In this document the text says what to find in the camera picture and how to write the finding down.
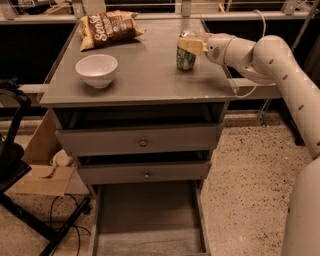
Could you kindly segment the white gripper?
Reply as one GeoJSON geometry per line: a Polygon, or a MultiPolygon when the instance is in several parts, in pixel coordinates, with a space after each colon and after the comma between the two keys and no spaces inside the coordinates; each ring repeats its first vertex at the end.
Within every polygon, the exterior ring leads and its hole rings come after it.
{"type": "Polygon", "coordinates": [[[196,56],[206,53],[209,61],[219,65],[238,67],[252,60],[254,41],[225,33],[199,32],[197,38],[181,37],[178,39],[178,46],[196,56]]]}

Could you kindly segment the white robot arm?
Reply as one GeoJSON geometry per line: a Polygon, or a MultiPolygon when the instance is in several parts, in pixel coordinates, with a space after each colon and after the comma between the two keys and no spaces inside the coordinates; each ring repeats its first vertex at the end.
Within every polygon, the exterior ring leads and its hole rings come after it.
{"type": "Polygon", "coordinates": [[[280,37],[250,41],[229,34],[181,37],[178,46],[237,70],[257,84],[276,84],[312,156],[291,192],[281,256],[320,256],[320,89],[280,37]]]}

